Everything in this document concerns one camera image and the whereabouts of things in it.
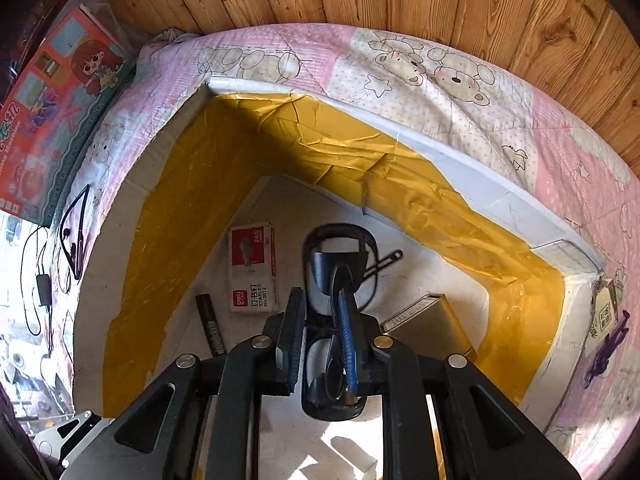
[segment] cartoon bear print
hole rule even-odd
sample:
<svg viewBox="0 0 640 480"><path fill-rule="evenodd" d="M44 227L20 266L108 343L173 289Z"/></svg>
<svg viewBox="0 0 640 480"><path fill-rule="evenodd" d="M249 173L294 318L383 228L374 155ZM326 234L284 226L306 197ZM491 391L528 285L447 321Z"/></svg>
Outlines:
<svg viewBox="0 0 640 480"><path fill-rule="evenodd" d="M102 190L96 189L94 193L94 207L98 207L100 205L100 200L102 200Z"/></svg>
<svg viewBox="0 0 640 480"><path fill-rule="evenodd" d="M526 169L525 160L529 157L522 148L520 148L519 150L515 150L513 146L505 145L502 147L502 151L504 152L504 155L507 156L511 165L516 169L516 171L524 171Z"/></svg>
<svg viewBox="0 0 640 480"><path fill-rule="evenodd" d="M225 74L235 67L242 57L242 49L211 48L206 46L198 53L198 73Z"/></svg>
<svg viewBox="0 0 640 480"><path fill-rule="evenodd" d="M374 61L387 72L400 78L412 86L420 86L424 82L427 70L422 64L423 59L416 52L424 45L412 38L399 38L389 32L375 31L378 41L369 41L373 50L381 50Z"/></svg>
<svg viewBox="0 0 640 480"><path fill-rule="evenodd" d="M480 106L489 104L489 98L481 91L479 82L492 85L495 77L485 65L440 47L428 51L427 57L439 64L433 75L429 76L431 82L461 101Z"/></svg>
<svg viewBox="0 0 640 480"><path fill-rule="evenodd" d="M109 161L110 152L122 138L123 131L122 124L101 124L89 148L87 154L89 160L94 160L98 164L106 164Z"/></svg>
<svg viewBox="0 0 640 480"><path fill-rule="evenodd" d="M234 75L230 71L238 67L236 77L282 83L300 73L300 60L293 52L285 52L280 56L265 54L263 50L255 50L244 54L240 48L211 48L206 46L198 54L198 72L220 75Z"/></svg>
<svg viewBox="0 0 640 480"><path fill-rule="evenodd" d="M240 62L238 77L267 83L282 83L299 73L300 60L293 52L286 52L282 56L273 56L256 50L245 56Z"/></svg>

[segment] black cable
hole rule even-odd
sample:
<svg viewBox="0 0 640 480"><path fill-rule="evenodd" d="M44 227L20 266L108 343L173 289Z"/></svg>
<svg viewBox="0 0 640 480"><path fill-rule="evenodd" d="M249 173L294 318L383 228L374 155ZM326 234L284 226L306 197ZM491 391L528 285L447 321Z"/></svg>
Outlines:
<svg viewBox="0 0 640 480"><path fill-rule="evenodd" d="M378 291L378 264L379 264L379 260L376 258L376 255L374 255L374 265L376 266L376 270L373 272L373 291L371 293L371 296L369 297L369 299L362 305L358 307L358 312L362 312L365 308L367 308L369 306L369 304L373 301L373 298L375 298L376 296L376 292Z"/></svg>
<svg viewBox="0 0 640 480"><path fill-rule="evenodd" d="M47 305L47 312L49 313L49 341L47 341L47 352L49 357L53 353L53 306Z"/></svg>
<svg viewBox="0 0 640 480"><path fill-rule="evenodd" d="M82 268L84 267L84 232L82 231L84 226L84 212L86 209L86 202L89 197L89 188L90 185L87 184L82 188L82 191L76 196L73 202L66 208L66 212L62 215L62 220L60 221L60 245L62 246L62 250L65 253L65 258L73 272L73 276L76 280L80 281L82 276ZM82 205L80 207L80 218L78 221L78 241L77 243L71 244L71 252L66 250L65 247L65 238L67 238L71 234L71 229L65 228L65 222L68 216L71 214L73 208L80 202L82 199Z"/></svg>
<svg viewBox="0 0 640 480"><path fill-rule="evenodd" d="M29 326L29 320L27 319L27 305L24 303L24 287L22 285L22 272L24 270L24 252L27 248L27 243L29 243L30 238L34 234L36 235L36 254L38 253L37 241L38 241L38 231L40 229L44 229L44 227L38 226L35 231L32 231L31 233L29 233L29 236L27 236L27 239L24 241L24 245L22 246L22 257L20 258L20 296L22 298L22 309L24 310L24 322L27 325L27 329L29 330L29 333L34 337L37 337L40 335L40 333L42 332L42 325L40 323L40 317L38 316L38 310L36 309L35 302L33 301L33 291L31 291L31 303L33 303L33 311L35 312L36 319L38 320L38 332L37 333L33 332L31 330L31 327Z"/></svg>
<svg viewBox="0 0 640 480"><path fill-rule="evenodd" d="M44 240L44 245L42 246L42 250L40 251L40 267L42 269L41 274L47 274L44 270L44 253L45 250L47 249L47 244L49 243L49 232L45 231L47 233L47 238Z"/></svg>
<svg viewBox="0 0 640 480"><path fill-rule="evenodd" d="M44 251L47 248L47 241L49 241L48 239L44 241L44 245L42 246L42 250L40 251L40 254L38 255L38 259L36 261L36 270L38 271L38 274L46 274L44 272Z"/></svg>
<svg viewBox="0 0 640 480"><path fill-rule="evenodd" d="M65 314L65 322L62 325L62 338L61 339L62 339L62 345L65 347L66 355L68 355L69 359L71 359L73 361L73 358L71 357L71 352L69 351L69 348L66 346L66 341L65 341L65 329L66 329L66 320L67 319L70 319L71 323L73 324L74 320L71 317L71 314L69 314L68 310L66 311L66 314Z"/></svg>
<svg viewBox="0 0 640 480"><path fill-rule="evenodd" d="M62 252L62 247L58 247L58 252L56 253L56 256L54 256L54 259L56 261L56 275L58 277L58 288L60 289L60 292L62 292L62 294L68 294L71 291L71 269L69 268L69 266L65 266L66 267L66 275L65 275L65 284L63 286L62 282L60 281L60 253Z"/></svg>

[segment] toy box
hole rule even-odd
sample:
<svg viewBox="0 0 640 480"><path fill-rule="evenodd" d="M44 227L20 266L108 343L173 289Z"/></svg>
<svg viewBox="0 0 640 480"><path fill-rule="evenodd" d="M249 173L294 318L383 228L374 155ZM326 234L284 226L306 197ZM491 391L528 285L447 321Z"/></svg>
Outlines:
<svg viewBox="0 0 640 480"><path fill-rule="evenodd" d="M134 60L81 9L64 18L0 112L0 209L51 224L76 158L133 67Z"/></svg>
<svg viewBox="0 0 640 480"><path fill-rule="evenodd" d="M232 312L274 312L276 248L270 224L229 229L229 293Z"/></svg>

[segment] gold box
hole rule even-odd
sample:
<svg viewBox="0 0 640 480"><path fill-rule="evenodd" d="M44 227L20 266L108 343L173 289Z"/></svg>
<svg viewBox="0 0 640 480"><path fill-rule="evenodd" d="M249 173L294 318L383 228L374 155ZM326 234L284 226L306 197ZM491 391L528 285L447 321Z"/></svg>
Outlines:
<svg viewBox="0 0 640 480"><path fill-rule="evenodd" d="M476 350L444 294L427 294L380 324L415 354L444 359L462 354L471 362Z"/></svg>

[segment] cardboard box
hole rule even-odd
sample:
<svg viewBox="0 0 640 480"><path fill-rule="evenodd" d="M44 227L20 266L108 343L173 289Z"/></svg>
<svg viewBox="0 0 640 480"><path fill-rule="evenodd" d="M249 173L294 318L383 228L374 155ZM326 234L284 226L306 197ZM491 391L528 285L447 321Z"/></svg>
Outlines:
<svg viewBox="0 0 640 480"><path fill-rule="evenodd" d="M414 353L434 359L462 354L471 362L476 350L444 294L427 294L380 324Z"/></svg>
<svg viewBox="0 0 640 480"><path fill-rule="evenodd" d="M273 227L229 229L229 305L232 312L275 312L276 248Z"/></svg>
<svg viewBox="0 0 640 480"><path fill-rule="evenodd" d="M600 280L596 284L591 308L591 325L584 343L586 356L599 348L607 334L618 324L618 301L613 280Z"/></svg>
<svg viewBox="0 0 640 480"><path fill-rule="evenodd" d="M50 226L76 158L135 65L82 9L69 12L0 112L0 209Z"/></svg>

